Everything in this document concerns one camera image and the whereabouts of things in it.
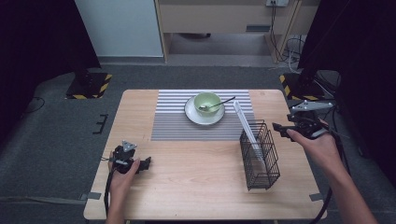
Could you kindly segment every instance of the striped placemat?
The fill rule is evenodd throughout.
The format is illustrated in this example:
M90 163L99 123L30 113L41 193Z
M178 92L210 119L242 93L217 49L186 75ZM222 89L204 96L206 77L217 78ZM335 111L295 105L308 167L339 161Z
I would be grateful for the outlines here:
M202 91L216 93L221 101L235 96L247 119L254 119L248 90L160 90L151 141L238 140L243 127L233 101L225 104L223 118L213 125L199 125L187 118L184 105Z

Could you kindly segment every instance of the power outlet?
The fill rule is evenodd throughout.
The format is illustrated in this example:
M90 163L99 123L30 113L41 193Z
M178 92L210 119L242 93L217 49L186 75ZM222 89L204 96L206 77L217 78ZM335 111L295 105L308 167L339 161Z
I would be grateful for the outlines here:
M289 0L267 0L266 6L272 7L274 4L276 7L286 7Z

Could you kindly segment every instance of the bowl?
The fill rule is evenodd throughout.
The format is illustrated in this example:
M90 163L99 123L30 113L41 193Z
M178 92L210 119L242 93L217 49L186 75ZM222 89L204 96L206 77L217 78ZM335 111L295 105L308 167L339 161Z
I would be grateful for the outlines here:
M216 115L216 113L219 111L221 105L216 105L221 103L221 99L218 95L216 95L214 92L201 92L198 95L195 96L194 98L194 107L196 111L198 112L199 115L202 117L212 117ZM212 106L216 105L213 107L210 107L208 109L200 109L200 106Z

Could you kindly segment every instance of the gray carpet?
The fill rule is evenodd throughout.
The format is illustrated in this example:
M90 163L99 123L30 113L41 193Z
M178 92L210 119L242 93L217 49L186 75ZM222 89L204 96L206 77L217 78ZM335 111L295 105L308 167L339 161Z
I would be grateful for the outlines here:
M36 89L27 113L0 150L0 197L53 197L78 200L91 190L122 93L128 89L279 89L287 68L104 66L113 75L101 99L66 100L73 74L58 76ZM289 105L297 104L288 101ZM96 122L108 114L102 134ZM349 135L343 118L335 114L339 132ZM396 223L396 192L375 162L359 155L353 139L343 138L352 176L380 223ZM311 164L320 191L327 181ZM0 223L85 223L83 204L0 203ZM279 223L307 223L288 220ZM332 201L320 223L340 223Z

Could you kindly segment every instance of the yellow and black tape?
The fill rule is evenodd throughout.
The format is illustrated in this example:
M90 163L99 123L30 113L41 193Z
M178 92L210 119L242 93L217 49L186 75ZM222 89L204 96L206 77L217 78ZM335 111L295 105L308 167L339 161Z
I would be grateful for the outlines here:
M282 83L283 89L285 90L286 97L288 100L308 100L308 101L317 101L323 100L322 96L313 96L313 95L296 95L291 89L288 83L286 82L285 77L282 75L279 77L280 82Z
M108 83L110 82L110 79L113 76L110 74L107 74L101 87L100 90L98 90L97 93L95 94L71 94L67 96L67 99L79 99L79 100L83 100L83 99L92 99L92 98L102 98L102 96L105 94L105 91L108 87Z

